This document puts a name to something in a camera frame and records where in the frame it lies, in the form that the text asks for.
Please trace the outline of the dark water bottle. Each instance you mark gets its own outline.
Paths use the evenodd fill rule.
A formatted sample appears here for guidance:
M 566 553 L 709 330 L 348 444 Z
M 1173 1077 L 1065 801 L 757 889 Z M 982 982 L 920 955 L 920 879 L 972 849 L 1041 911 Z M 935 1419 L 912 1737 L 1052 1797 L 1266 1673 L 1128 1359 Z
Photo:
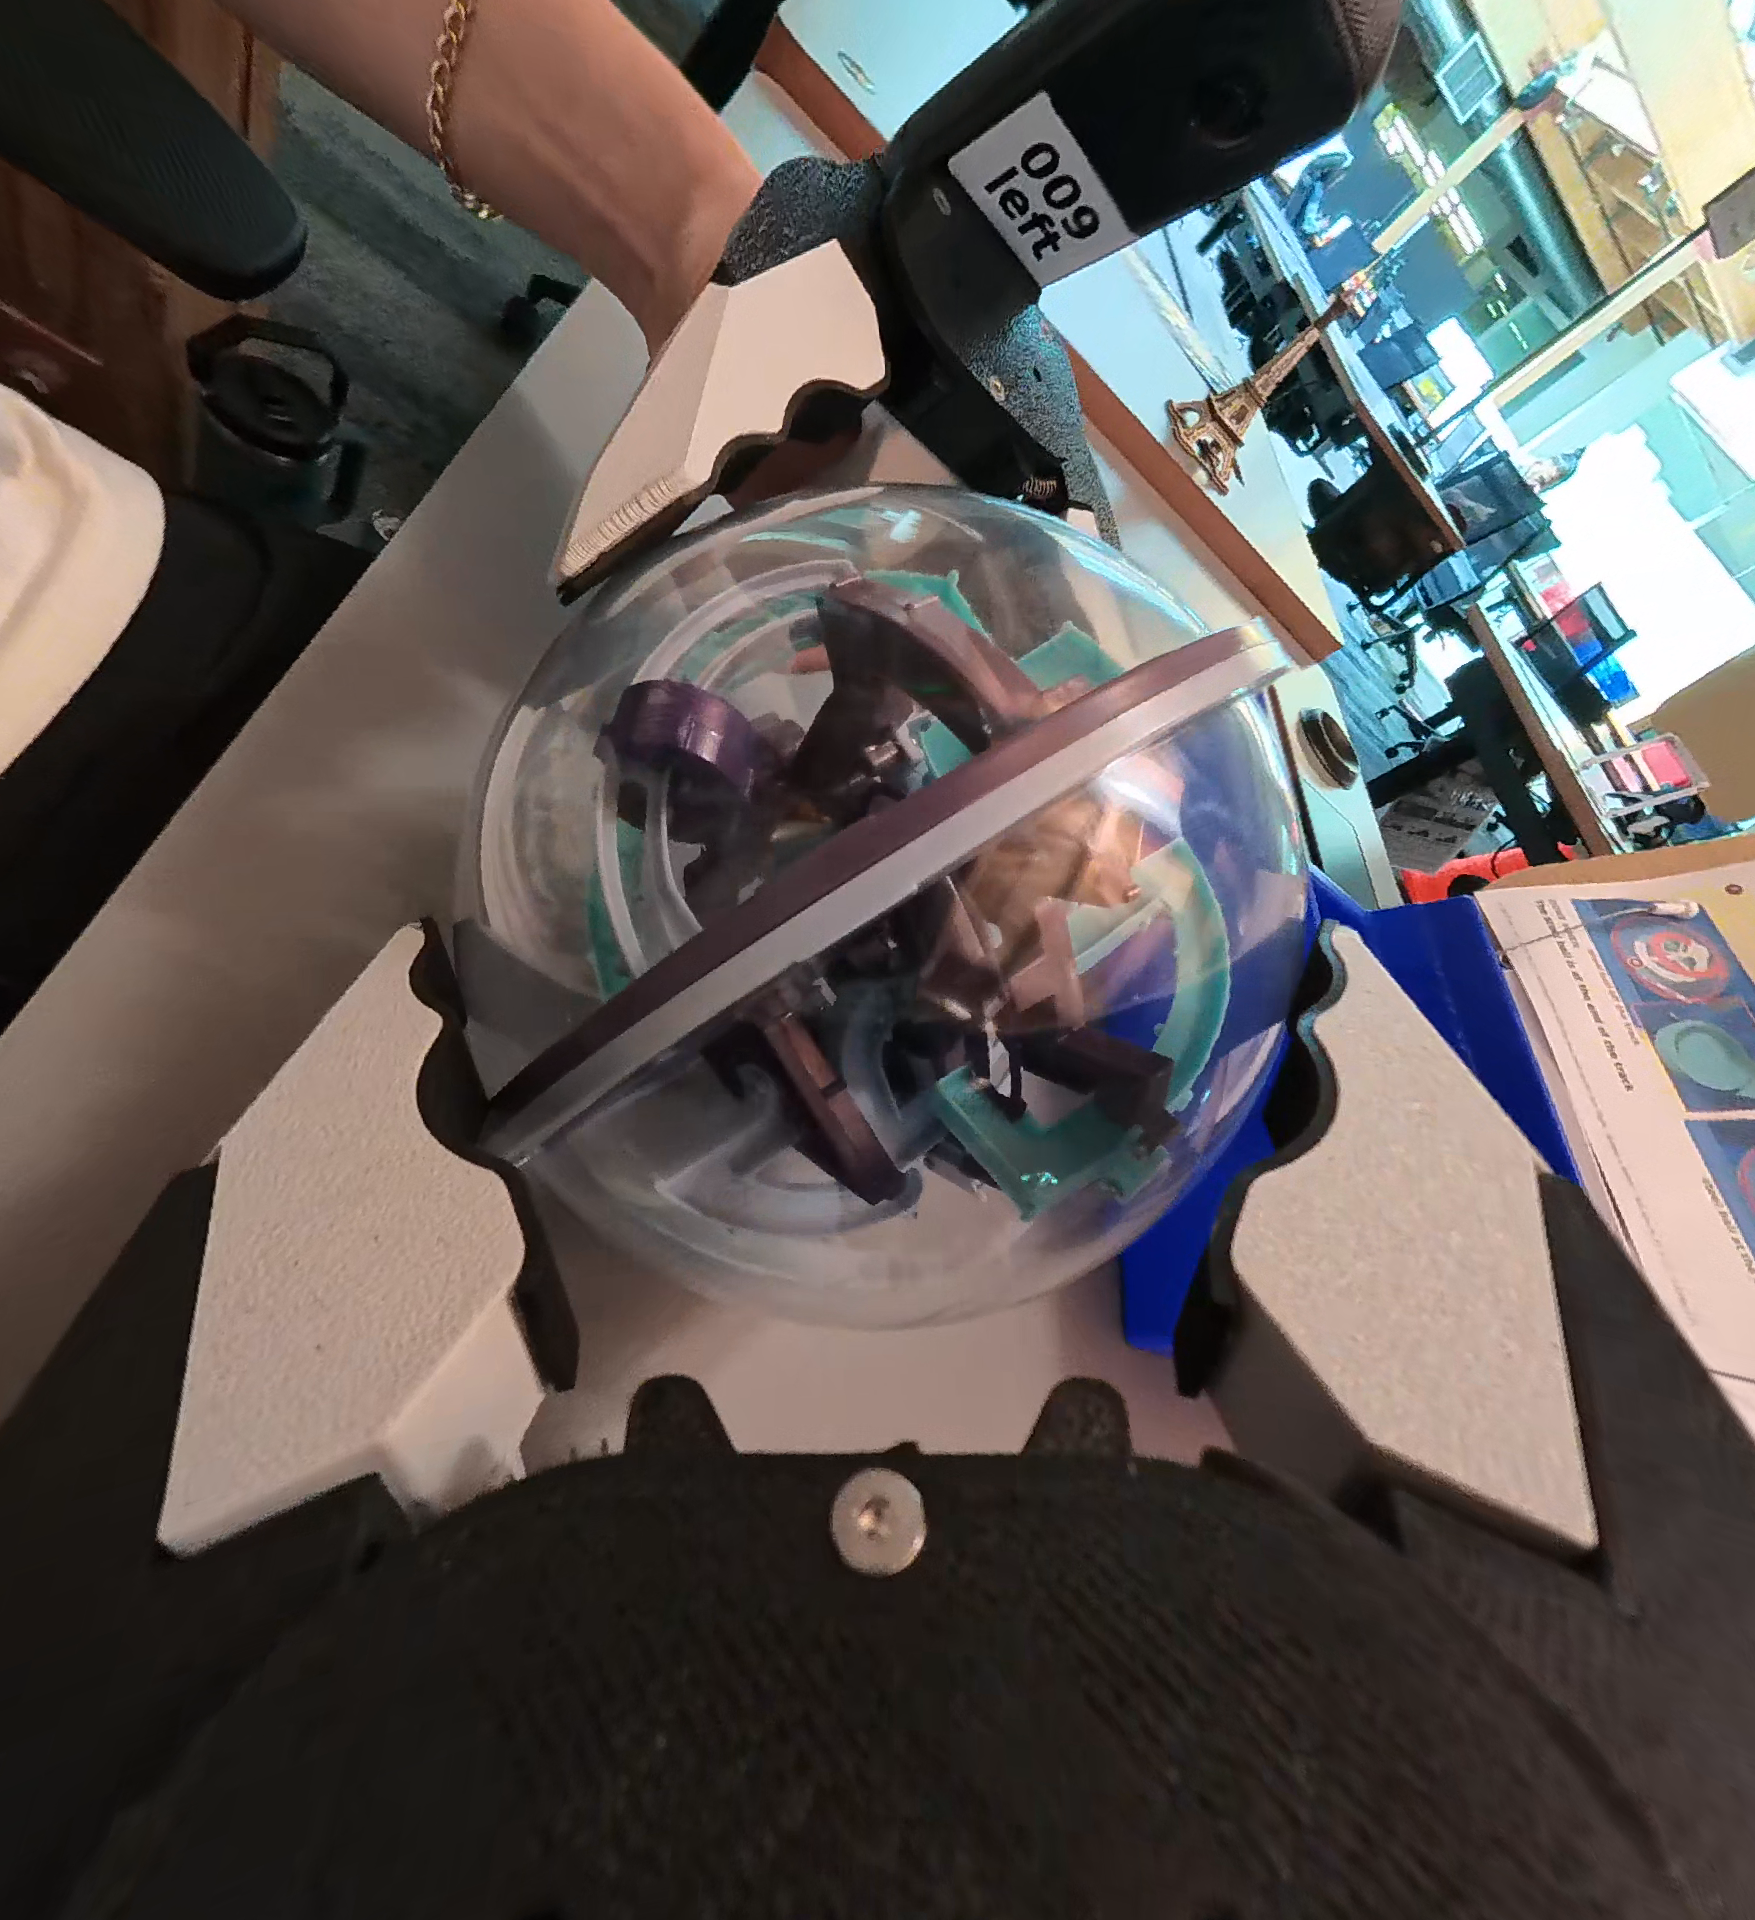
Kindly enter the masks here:
M 344 429 L 351 379 L 317 330 L 236 310 L 186 341 L 186 368 L 190 492 L 313 529 L 357 510 L 368 444 Z

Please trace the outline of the clear plastic maze ball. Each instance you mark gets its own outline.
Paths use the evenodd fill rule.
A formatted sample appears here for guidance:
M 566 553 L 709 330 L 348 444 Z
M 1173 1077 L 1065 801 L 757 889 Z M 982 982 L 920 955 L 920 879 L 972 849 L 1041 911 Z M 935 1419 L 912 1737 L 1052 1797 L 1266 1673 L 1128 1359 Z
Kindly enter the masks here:
M 905 1331 L 1233 1170 L 1311 936 L 1260 623 L 951 488 L 616 569 L 475 780 L 482 1143 L 650 1274 Z

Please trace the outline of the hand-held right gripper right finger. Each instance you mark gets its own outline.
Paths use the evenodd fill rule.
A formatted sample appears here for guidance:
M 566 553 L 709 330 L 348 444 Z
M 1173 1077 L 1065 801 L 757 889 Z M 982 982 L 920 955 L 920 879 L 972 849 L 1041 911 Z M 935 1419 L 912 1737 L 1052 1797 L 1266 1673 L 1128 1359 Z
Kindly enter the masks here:
M 1328 922 L 1226 1190 L 1173 1375 L 1232 1451 L 1363 1512 L 1390 1493 L 1544 1553 L 1599 1546 L 1548 1164 L 1363 933 Z

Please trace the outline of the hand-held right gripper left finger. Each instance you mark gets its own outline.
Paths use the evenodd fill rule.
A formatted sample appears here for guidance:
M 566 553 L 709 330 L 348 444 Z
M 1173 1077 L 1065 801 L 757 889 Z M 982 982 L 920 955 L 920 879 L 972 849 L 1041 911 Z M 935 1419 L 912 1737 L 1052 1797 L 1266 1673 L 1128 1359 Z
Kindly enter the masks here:
M 360 1479 L 437 1517 L 526 1475 L 576 1319 L 525 1180 L 478 1147 L 482 1094 L 448 946 L 412 922 L 226 1130 L 165 1550 Z

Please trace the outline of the person's dark pants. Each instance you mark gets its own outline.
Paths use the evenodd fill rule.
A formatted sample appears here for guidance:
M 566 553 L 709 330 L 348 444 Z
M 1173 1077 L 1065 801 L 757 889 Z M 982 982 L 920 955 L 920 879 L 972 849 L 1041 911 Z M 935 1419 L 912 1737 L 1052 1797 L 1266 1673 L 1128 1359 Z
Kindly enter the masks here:
M 205 496 L 165 510 L 122 636 L 0 774 L 0 1033 L 371 566 Z

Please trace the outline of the metal tower model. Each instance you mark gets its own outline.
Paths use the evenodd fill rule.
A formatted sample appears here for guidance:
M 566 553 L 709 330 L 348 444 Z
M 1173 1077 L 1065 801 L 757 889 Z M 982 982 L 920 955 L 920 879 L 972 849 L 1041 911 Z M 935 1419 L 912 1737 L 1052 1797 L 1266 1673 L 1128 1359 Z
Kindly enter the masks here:
M 1202 488 L 1214 496 L 1229 496 L 1239 482 L 1239 458 L 1250 424 L 1256 424 L 1276 395 L 1276 389 L 1301 368 L 1301 361 L 1321 347 L 1326 332 L 1346 320 L 1348 287 L 1338 287 L 1321 317 L 1304 324 L 1290 345 L 1256 368 L 1247 379 L 1206 394 L 1192 401 L 1169 401 L 1169 428 L 1173 444 L 1196 471 Z

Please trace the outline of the blue plastic bin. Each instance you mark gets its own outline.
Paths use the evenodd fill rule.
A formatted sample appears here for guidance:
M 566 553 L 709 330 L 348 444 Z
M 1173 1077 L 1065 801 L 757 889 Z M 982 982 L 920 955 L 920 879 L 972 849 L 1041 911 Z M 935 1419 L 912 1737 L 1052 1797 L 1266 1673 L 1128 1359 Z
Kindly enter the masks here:
M 1479 909 L 1464 901 L 1371 909 L 1358 906 L 1320 868 L 1311 868 L 1304 928 L 1320 933 L 1321 922 L 1341 922 L 1363 933 L 1371 955 L 1452 1053 L 1464 1060 L 1542 1161 L 1579 1183 L 1582 1174 L 1512 1000 L 1511 975 Z M 1273 1062 L 1253 1084 L 1246 1119 L 1222 1146 L 1217 1161 L 1119 1257 L 1119 1319 L 1135 1351 L 1172 1356 L 1177 1319 L 1229 1188 L 1247 1167 L 1273 1157 L 1266 1114 L 1289 1052 L 1290 1036 L 1281 1036 Z

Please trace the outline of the person's left hand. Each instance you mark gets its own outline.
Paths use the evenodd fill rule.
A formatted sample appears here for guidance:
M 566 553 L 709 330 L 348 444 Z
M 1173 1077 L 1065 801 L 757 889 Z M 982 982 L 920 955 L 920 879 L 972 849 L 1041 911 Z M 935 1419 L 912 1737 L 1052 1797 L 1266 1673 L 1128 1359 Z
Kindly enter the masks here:
M 612 2 L 482 2 L 450 92 L 465 187 L 602 281 L 658 357 L 760 167 Z

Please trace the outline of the person's white shirt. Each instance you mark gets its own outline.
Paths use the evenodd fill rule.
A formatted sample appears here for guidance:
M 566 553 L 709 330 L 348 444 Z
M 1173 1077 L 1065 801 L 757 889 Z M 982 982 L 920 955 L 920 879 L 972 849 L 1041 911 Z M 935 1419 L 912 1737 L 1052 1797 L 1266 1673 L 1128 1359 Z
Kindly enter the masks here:
M 0 385 L 0 774 L 122 639 L 162 535 L 142 468 Z

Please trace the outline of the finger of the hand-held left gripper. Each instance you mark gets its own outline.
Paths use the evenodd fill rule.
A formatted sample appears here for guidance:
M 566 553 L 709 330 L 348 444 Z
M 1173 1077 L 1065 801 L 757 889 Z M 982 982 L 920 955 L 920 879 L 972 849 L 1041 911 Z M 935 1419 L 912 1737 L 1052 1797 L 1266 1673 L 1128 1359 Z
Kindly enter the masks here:
M 736 506 L 900 478 L 880 310 L 840 240 L 707 284 L 599 449 L 551 566 L 579 604 Z

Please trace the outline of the black office chair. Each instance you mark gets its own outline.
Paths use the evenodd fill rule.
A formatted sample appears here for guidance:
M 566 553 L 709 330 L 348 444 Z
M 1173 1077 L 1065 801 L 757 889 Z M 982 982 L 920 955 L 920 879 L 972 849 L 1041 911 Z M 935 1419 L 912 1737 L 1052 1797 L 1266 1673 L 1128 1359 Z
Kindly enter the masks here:
M 0 160 L 214 298 L 308 247 L 267 161 L 105 2 L 0 2 Z
M 1417 448 L 1401 444 L 1400 458 L 1377 449 L 1346 491 L 1321 475 L 1304 491 L 1320 569 L 1371 616 L 1388 616 L 1404 590 L 1468 547 L 1457 516 L 1430 491 L 1428 468 Z

